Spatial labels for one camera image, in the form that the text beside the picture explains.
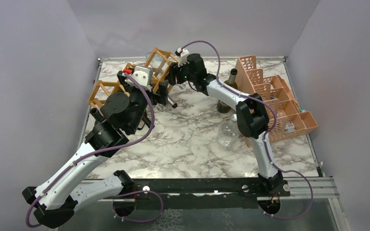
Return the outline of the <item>wooden wine rack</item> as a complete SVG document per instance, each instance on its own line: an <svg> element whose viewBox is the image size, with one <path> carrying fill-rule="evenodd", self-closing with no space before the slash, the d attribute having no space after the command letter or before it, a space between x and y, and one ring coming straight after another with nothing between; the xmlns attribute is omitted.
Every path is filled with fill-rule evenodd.
<svg viewBox="0 0 370 231"><path fill-rule="evenodd" d="M145 61L134 60L131 63L105 60L100 63L100 75L95 81L89 96L88 104L92 108L100 109L106 98L118 90L127 92L126 87L121 87L117 73L119 71L132 73L137 66L147 67L152 70L150 88L155 94L168 95L173 85L168 82L170 65L178 62L178 58L170 51L154 48L146 55Z"/></svg>

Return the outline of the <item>clear glass jug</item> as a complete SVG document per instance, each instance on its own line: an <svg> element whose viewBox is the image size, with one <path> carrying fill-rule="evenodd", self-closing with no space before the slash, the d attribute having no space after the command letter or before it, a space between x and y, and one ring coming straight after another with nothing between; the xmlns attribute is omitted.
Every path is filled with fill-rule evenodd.
<svg viewBox="0 0 370 231"><path fill-rule="evenodd" d="M238 138L238 119L236 114L232 114L229 119L220 124L216 141L220 147L230 149Z"/></svg>

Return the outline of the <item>dark green wine bottle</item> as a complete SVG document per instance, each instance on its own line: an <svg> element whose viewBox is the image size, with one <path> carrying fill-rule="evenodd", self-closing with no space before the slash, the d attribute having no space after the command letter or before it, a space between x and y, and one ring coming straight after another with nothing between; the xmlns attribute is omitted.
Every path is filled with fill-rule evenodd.
<svg viewBox="0 0 370 231"><path fill-rule="evenodd" d="M142 120L143 120L144 124L145 124L148 128L150 128L150 126L151 126L151 120L150 120L147 116L143 116Z"/></svg>

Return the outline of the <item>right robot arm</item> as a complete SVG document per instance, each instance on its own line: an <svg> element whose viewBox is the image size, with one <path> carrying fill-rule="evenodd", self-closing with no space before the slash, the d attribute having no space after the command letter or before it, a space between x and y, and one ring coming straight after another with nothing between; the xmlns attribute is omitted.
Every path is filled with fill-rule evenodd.
<svg viewBox="0 0 370 231"><path fill-rule="evenodd" d="M156 95L148 91L150 76L150 70L142 66L135 67L131 74L124 71L117 73L119 83L124 88L118 93L129 93L128 99L120 99L120 105L123 105L124 109L118 116L117 125L126 135L132 135L137 131L148 103L154 105L162 102L161 93ZM214 97L236 111L238 130L250 138L256 155L259 166L259 191L266 196L276 192L283 176L281 170L272 162L270 145L267 141L269 117L266 108L269 105L262 101L261 96L257 93L247 95L209 74L198 53L181 53L179 62L170 65L167 80L170 84L185 81L193 83L198 92Z"/></svg>

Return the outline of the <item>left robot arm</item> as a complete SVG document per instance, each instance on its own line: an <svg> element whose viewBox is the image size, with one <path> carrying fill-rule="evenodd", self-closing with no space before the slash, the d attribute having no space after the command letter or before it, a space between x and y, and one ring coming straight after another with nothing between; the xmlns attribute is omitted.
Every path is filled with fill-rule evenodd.
<svg viewBox="0 0 370 231"><path fill-rule="evenodd" d="M90 112L95 118L93 129L71 158L45 183L27 187L22 195L30 205L26 225L51 229L69 221L81 208L109 196L127 197L133 192L133 181L123 170L86 187L80 183L99 165L110 159L120 149L140 143L155 127L157 104L168 103L168 86L178 82L179 64L169 65L167 75L153 85L153 71L137 65L119 71L118 86L100 107ZM146 126L147 132L137 140L129 136Z"/></svg>

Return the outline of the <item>dark wine bottle at left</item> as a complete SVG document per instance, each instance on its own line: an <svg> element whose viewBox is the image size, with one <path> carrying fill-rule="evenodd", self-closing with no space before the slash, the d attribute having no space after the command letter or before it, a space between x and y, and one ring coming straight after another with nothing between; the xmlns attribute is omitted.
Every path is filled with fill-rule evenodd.
<svg viewBox="0 0 370 231"><path fill-rule="evenodd" d="M95 119L96 123L102 122L104 120L103 116L97 108L91 108L89 112L91 116Z"/></svg>

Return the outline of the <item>green wine bottle silver neck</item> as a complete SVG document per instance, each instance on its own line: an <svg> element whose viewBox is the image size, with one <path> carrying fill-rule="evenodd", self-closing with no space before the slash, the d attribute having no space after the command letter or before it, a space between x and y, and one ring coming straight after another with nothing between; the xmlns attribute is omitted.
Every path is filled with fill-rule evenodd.
<svg viewBox="0 0 370 231"><path fill-rule="evenodd" d="M238 74L237 69L235 68L231 69L229 78L224 82L224 84L237 90L238 89L238 85L236 83L237 74ZM226 95L228 99L226 102L219 100L217 103L217 110L222 114L230 112L236 105L235 96L233 94L231 95L229 91L226 91Z"/></svg>

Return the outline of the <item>pink plastic organizer rack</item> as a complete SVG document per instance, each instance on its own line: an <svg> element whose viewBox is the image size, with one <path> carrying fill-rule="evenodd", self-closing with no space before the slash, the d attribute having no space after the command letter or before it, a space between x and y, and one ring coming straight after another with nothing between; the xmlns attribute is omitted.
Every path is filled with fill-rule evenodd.
<svg viewBox="0 0 370 231"><path fill-rule="evenodd" d="M258 93L277 114L277 123L269 132L271 142L307 135L318 128L311 112L302 109L285 80L279 75L264 77L264 71L257 67L256 56L237 58L236 83L241 92Z"/></svg>

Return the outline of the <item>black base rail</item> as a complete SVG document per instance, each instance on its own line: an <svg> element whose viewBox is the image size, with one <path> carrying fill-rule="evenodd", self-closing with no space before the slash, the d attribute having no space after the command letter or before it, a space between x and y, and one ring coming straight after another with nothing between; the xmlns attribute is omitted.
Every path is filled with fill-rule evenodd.
<svg viewBox="0 0 370 231"><path fill-rule="evenodd" d="M272 180L253 178L140 179L133 178L122 192L102 196L123 210L257 209L290 196L288 182L278 173Z"/></svg>

